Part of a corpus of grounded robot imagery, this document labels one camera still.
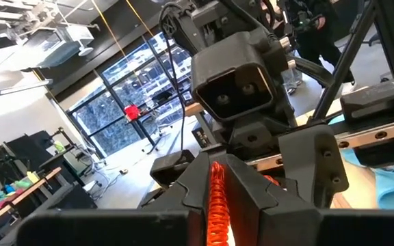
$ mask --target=desk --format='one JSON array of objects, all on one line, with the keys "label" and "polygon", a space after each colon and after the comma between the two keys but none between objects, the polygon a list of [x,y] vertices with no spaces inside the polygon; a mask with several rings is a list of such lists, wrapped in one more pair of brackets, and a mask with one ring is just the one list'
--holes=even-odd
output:
[{"label": "desk", "polygon": [[[14,198],[12,200],[13,205],[16,205],[20,203],[22,200],[24,200],[26,197],[28,197],[30,194],[32,194],[34,191],[37,191],[42,185],[45,184],[46,180],[52,179],[52,178],[57,178],[60,174],[60,171],[62,170],[61,167],[55,168],[53,171],[51,171],[49,174],[45,176],[45,178],[40,179],[38,182],[34,183],[32,186],[30,186],[28,189],[26,189],[23,193],[21,193],[18,197]],[[72,185],[70,184],[62,184],[62,187],[56,191],[51,197],[48,198],[47,201],[45,201],[43,204],[41,204],[36,210],[36,211],[41,211],[41,210],[46,210],[48,207],[52,206],[56,200],[60,199],[60,197],[65,194]],[[2,208],[0,208],[0,217],[2,217],[4,214],[7,212],[11,211],[12,207],[9,205],[6,205]],[[9,245],[11,242],[14,242],[16,238],[16,233],[17,233],[17,228],[19,225],[22,223],[15,221],[13,223],[13,226],[15,228],[10,228],[11,230],[0,240],[0,243],[2,245]]]},{"label": "desk", "polygon": [[[340,100],[336,99],[332,102],[329,108],[328,115],[338,112],[341,110]],[[203,108],[200,104],[194,103],[186,108],[185,115],[200,115],[203,112]],[[304,115],[296,118],[299,126],[306,124],[308,117],[312,116],[314,111],[309,111]],[[349,189],[344,192],[338,193],[334,196],[331,208],[378,208],[376,201],[376,181],[373,172],[370,169],[356,167],[343,160],[347,179],[349,180]]]}]

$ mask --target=bolt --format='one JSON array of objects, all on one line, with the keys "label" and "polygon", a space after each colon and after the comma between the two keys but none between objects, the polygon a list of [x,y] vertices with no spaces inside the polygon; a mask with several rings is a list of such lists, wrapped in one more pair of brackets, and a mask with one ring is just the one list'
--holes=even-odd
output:
[{"label": "bolt", "polygon": [[289,61],[287,61],[287,63],[288,63],[289,69],[296,68],[296,61],[295,60],[289,60]]},{"label": "bolt", "polygon": [[324,157],[331,157],[331,156],[332,156],[332,153],[331,153],[331,151],[326,150],[326,151],[323,152],[323,156],[324,156]]},{"label": "bolt", "polygon": [[341,182],[340,177],[337,177],[337,176],[333,177],[333,178],[332,178],[332,182],[333,182],[334,184],[339,184],[339,183]]},{"label": "bolt", "polygon": [[217,102],[218,102],[218,104],[220,104],[220,105],[226,105],[226,104],[229,103],[229,97],[226,96],[226,95],[219,95],[219,96],[217,97]]},{"label": "bolt", "polygon": [[243,86],[242,90],[243,90],[243,93],[247,96],[254,93],[254,87],[251,83]]},{"label": "bolt", "polygon": [[225,24],[227,24],[227,22],[229,22],[229,19],[227,19],[227,17],[223,17],[222,24],[225,25]]},{"label": "bolt", "polygon": [[385,138],[385,137],[387,137],[387,133],[384,132],[384,131],[380,131],[379,133],[376,133],[376,134],[375,134],[375,138],[376,138],[376,139],[383,139],[383,138]]},{"label": "bolt", "polygon": [[342,141],[341,143],[339,143],[339,148],[347,148],[349,147],[349,143],[346,141]]}]

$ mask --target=screw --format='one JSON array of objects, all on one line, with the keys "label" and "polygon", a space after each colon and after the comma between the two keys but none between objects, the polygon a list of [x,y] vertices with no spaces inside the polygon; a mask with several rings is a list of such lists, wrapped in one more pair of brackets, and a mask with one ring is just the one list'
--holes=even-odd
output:
[{"label": "screw", "polygon": [[341,180],[340,180],[339,177],[335,176],[334,178],[332,178],[332,182],[333,182],[334,184],[339,184],[339,183],[341,182]]},{"label": "screw", "polygon": [[219,96],[217,97],[217,102],[218,102],[218,104],[220,104],[220,105],[226,105],[226,104],[229,103],[229,97],[226,96],[226,95],[219,95]]},{"label": "screw", "polygon": [[227,24],[227,22],[229,22],[229,19],[227,19],[227,17],[223,17],[222,24],[225,25],[225,24]]},{"label": "screw", "polygon": [[349,147],[349,143],[346,141],[342,141],[341,143],[339,143],[339,148],[347,148]]},{"label": "screw", "polygon": [[331,156],[332,156],[332,153],[331,153],[331,151],[326,150],[326,151],[323,152],[323,156],[324,156],[324,157],[331,157]]},{"label": "screw", "polygon": [[387,137],[387,133],[384,132],[384,131],[380,131],[379,133],[376,133],[376,134],[375,134],[375,138],[376,138],[376,139],[383,139],[383,138],[385,138],[385,137]]},{"label": "screw", "polygon": [[243,86],[242,90],[245,95],[251,95],[254,93],[254,87],[251,83]]}]

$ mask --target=coiled cable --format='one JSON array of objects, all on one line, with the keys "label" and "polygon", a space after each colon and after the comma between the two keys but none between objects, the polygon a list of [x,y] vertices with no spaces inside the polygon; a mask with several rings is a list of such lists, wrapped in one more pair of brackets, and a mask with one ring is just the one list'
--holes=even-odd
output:
[{"label": "coiled cable", "polygon": [[229,223],[229,209],[224,190],[224,166],[214,162],[211,168],[206,245],[228,246]]}]

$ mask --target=floor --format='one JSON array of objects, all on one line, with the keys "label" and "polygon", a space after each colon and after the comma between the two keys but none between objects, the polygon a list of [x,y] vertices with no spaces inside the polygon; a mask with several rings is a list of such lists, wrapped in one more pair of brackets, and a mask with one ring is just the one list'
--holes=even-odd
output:
[{"label": "floor", "polygon": [[[190,150],[196,156],[200,148],[191,134],[195,123],[197,123],[195,117],[185,119],[183,148]],[[180,150],[180,128],[181,121],[178,121],[173,124],[172,128],[167,129],[166,134],[158,144],[159,151],[153,151],[151,154],[147,154],[147,151],[150,150],[149,142],[146,139],[139,141],[107,157],[107,166],[100,173],[85,178],[85,182],[97,180],[103,184],[107,182],[101,174],[106,175],[110,181],[116,178],[116,183],[110,186],[102,198],[96,202],[98,207],[109,209],[136,208],[154,184],[154,180],[150,177],[150,169],[153,161],[169,152]],[[121,175],[119,171],[123,169],[127,169],[129,172]],[[96,187],[92,192],[95,193],[98,189]]]},{"label": "floor", "polygon": [[[370,39],[375,33],[376,29],[372,27],[365,40]],[[344,38],[338,41],[336,45],[343,50],[347,41],[348,38]],[[324,65],[329,71],[333,71],[333,67],[330,64],[324,62]],[[369,47],[367,44],[362,45],[351,70],[356,78],[357,87],[379,83],[380,79],[389,72],[381,45],[377,44],[372,47]],[[290,96],[296,116],[313,110],[317,106],[320,97],[321,88],[318,83],[306,75],[304,75],[303,80],[303,84],[299,86],[296,93]],[[195,123],[195,118],[186,118],[184,148],[191,150],[194,155],[197,155],[200,148],[191,134]],[[149,174],[153,161],[169,152],[180,150],[180,124],[180,121],[176,122],[173,124],[173,128],[167,130],[166,136],[159,142],[159,151],[154,151],[152,154],[142,152],[142,148],[147,150],[149,148],[149,143],[145,139],[107,157],[108,166],[101,171],[110,180],[116,178],[116,183],[110,186],[102,198],[97,201],[99,208],[137,207],[140,200],[154,184],[154,180]],[[128,169],[128,174],[120,175],[119,170],[121,169]],[[105,178],[100,174],[86,178],[87,181],[94,179],[106,183]]]}]

